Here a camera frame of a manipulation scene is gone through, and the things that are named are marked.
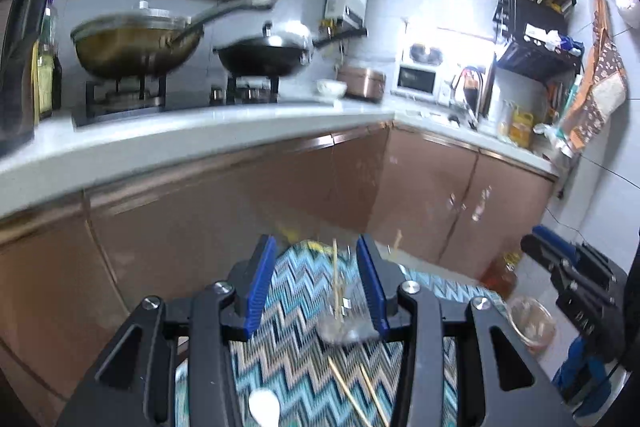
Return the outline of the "blue gloved right hand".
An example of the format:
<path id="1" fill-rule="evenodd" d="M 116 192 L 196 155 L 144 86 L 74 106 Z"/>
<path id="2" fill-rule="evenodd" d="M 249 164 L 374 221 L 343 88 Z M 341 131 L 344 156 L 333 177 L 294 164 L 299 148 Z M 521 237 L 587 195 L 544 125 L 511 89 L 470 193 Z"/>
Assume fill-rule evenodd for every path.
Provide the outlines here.
<path id="1" fill-rule="evenodd" d="M 608 401 L 611 378 L 619 367 L 618 362 L 605 363 L 585 338 L 576 337 L 551 381 L 573 415 L 586 417 L 598 413 Z"/>

